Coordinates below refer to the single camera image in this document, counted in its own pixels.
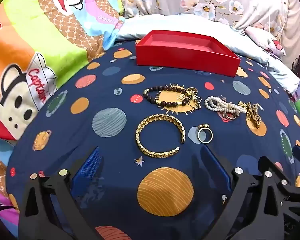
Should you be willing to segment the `gold chain cuff bangle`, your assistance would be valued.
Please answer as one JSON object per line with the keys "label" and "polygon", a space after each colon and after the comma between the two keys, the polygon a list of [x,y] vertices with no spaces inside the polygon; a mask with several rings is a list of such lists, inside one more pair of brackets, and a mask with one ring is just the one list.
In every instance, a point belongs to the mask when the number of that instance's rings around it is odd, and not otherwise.
{"label": "gold chain cuff bangle", "polygon": [[137,125],[135,141],[139,150],[150,158],[172,157],[186,141],[183,123],[175,116],[154,114]]}

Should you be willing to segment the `red jewelry tray box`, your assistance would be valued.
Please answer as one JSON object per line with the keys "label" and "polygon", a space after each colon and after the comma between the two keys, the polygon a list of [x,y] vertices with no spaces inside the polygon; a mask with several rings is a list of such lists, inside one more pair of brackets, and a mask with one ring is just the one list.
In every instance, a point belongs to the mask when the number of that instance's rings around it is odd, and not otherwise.
{"label": "red jewelry tray box", "polygon": [[140,66],[171,67],[235,77],[240,59],[211,36],[152,30],[135,45]]}

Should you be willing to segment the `navy planet print bedsheet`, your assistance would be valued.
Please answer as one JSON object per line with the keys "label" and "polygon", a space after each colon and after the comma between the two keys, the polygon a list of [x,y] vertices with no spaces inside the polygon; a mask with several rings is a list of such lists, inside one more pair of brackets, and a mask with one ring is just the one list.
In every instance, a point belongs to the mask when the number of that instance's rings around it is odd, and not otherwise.
{"label": "navy planet print bedsheet", "polygon": [[20,239],[300,239],[300,115],[264,66],[138,66],[113,48],[19,139]]}

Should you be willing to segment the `light blue blanket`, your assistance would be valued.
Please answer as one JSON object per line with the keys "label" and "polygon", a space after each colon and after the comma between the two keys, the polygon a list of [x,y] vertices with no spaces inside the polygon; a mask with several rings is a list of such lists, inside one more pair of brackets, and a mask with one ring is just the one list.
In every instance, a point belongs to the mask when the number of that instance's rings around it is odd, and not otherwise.
{"label": "light blue blanket", "polygon": [[267,67],[275,80],[291,94],[300,88],[300,79],[280,60],[270,56],[249,37],[229,25],[213,22],[201,16],[154,14],[128,18],[119,30],[116,40],[141,39],[152,30],[182,31],[214,37],[234,53],[248,57]]}

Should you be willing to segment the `pink cartoon pillow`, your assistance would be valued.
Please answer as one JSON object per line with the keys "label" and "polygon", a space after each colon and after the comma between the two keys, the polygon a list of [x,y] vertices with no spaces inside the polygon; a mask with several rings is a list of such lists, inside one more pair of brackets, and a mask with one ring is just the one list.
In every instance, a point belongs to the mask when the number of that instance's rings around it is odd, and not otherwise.
{"label": "pink cartoon pillow", "polygon": [[277,57],[286,56],[281,43],[269,32],[255,27],[246,27],[244,32],[261,48]]}

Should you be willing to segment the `colourful monkey cartoon quilt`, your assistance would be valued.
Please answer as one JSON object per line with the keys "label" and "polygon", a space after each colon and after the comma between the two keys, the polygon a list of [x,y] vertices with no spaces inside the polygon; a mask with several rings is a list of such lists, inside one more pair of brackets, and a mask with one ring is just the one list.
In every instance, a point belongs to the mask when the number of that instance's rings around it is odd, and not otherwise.
{"label": "colourful monkey cartoon quilt", "polygon": [[122,13],[122,0],[0,0],[0,220],[13,236],[12,151],[57,89],[114,44]]}

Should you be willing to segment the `grey floral bedsheet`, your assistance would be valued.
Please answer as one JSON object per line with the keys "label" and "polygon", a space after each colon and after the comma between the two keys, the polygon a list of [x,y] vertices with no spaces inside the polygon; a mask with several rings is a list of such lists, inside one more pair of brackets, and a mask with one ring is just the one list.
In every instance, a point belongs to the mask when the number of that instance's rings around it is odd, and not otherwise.
{"label": "grey floral bedsheet", "polygon": [[123,3],[127,17],[188,13],[237,30],[252,26],[276,35],[285,25],[289,0],[123,0]]}

